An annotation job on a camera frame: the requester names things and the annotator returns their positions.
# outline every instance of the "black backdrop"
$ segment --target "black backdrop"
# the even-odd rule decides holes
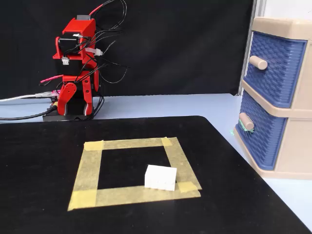
[[[102,83],[106,96],[231,93],[238,91],[252,0],[125,0],[123,35],[106,58],[131,66],[118,84]],[[56,74],[55,37],[77,14],[100,0],[15,0],[1,6],[0,98],[54,89],[39,87]],[[111,25],[121,17],[118,0],[97,15]],[[111,42],[97,45],[104,48]],[[116,81],[120,67],[101,73]]]

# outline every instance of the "drawer handle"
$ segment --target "drawer handle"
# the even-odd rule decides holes
[[[249,58],[249,62],[253,66],[259,68],[260,70],[264,70],[264,69],[266,69],[268,67],[268,62],[266,62],[265,60],[263,60],[263,59],[261,59],[261,58],[259,58],[257,56],[251,56]]]
[[[246,113],[239,114],[239,123],[244,131],[254,132],[254,123]]]

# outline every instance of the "red wire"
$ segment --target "red wire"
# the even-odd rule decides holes
[[[44,79],[44,80],[40,81],[40,83],[45,83],[45,82],[47,82],[47,81],[50,81],[50,80],[53,80],[53,79],[57,79],[57,78],[60,78],[60,77],[62,77],[62,76],[63,76],[63,75],[58,75],[58,76],[50,77],[50,78],[48,78],[48,79]]]
[[[91,11],[91,13],[89,15],[92,15],[95,11],[97,11],[98,9],[100,9],[102,7],[103,4],[101,4],[100,6],[98,6],[96,9],[94,9],[93,11]]]

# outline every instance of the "black tabletop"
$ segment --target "black tabletop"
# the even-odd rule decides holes
[[[0,132],[0,233],[310,233],[203,117],[1,124]],[[68,211],[84,142],[152,137],[177,137],[201,197]],[[147,164],[169,166],[163,147],[102,157],[101,189],[144,185]]]

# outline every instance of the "drawer unit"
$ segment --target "drawer unit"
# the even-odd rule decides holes
[[[312,179],[312,21],[257,17],[234,135],[264,177]]]
[[[250,56],[257,56],[268,65],[266,69],[260,70],[249,63],[244,80],[273,106],[289,108],[306,43],[305,40],[254,32]]]
[[[246,91],[243,93],[241,113],[251,119],[253,132],[245,131],[239,122],[236,130],[261,169],[273,170],[283,137],[287,118],[267,113]]]

